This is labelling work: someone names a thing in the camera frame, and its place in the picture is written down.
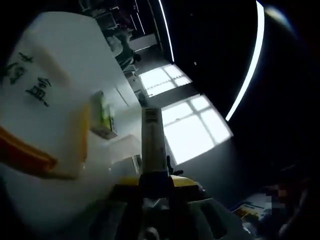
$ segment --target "black wall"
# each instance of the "black wall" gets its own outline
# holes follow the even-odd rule
[[[318,64],[298,36],[265,14],[257,68],[228,123],[262,183],[276,181],[282,168],[308,170],[319,159]]]
[[[137,54],[141,56],[141,61],[137,61],[134,64],[137,68],[136,75],[170,64],[165,60],[163,52],[158,45],[138,51]]]
[[[232,139],[178,165],[175,169],[183,170],[184,177],[199,182],[209,196],[228,209],[259,188],[255,172],[241,159]]]
[[[161,0],[174,63],[228,114],[249,69],[257,38],[255,0]],[[150,0],[165,57],[172,61],[158,0]]]

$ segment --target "wall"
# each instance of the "wall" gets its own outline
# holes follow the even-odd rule
[[[199,182],[208,195],[232,208],[252,194],[257,186],[248,166],[243,164],[233,140],[175,167],[183,176]]]
[[[141,55],[141,61],[134,64],[138,68],[136,72],[137,75],[169,64],[169,62],[163,57],[163,54],[157,45],[136,53]]]
[[[129,47],[133,51],[138,51],[157,44],[156,36],[154,34],[145,35],[129,42]]]
[[[277,181],[282,168],[317,159],[318,62],[299,36],[265,14],[257,68],[229,121],[237,149],[262,183]]]

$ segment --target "window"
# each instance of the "window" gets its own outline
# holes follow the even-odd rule
[[[175,65],[159,67],[140,75],[149,97],[191,83]]]
[[[195,158],[232,136],[225,121],[203,95],[164,108],[162,121],[176,164]]]

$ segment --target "yellow object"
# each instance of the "yellow object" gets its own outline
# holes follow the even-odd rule
[[[197,185],[195,181],[183,176],[171,175],[175,187],[187,187]]]
[[[88,144],[87,137],[89,131],[89,115],[90,115],[90,105],[86,104],[82,113],[82,123],[81,123],[81,150],[82,150],[82,162],[85,162],[88,155]]]
[[[107,102],[102,91],[90,97],[90,129],[106,140],[118,136],[115,129],[113,108]]]
[[[0,127],[0,161],[27,174],[43,176],[58,160],[32,147]]]
[[[187,187],[187,186],[196,185],[195,181],[193,181],[187,177],[171,175],[171,178],[173,180],[173,184],[175,187]],[[127,185],[127,186],[138,186],[139,185],[139,178],[134,177],[134,176],[122,177],[120,179],[119,184],[120,185]]]

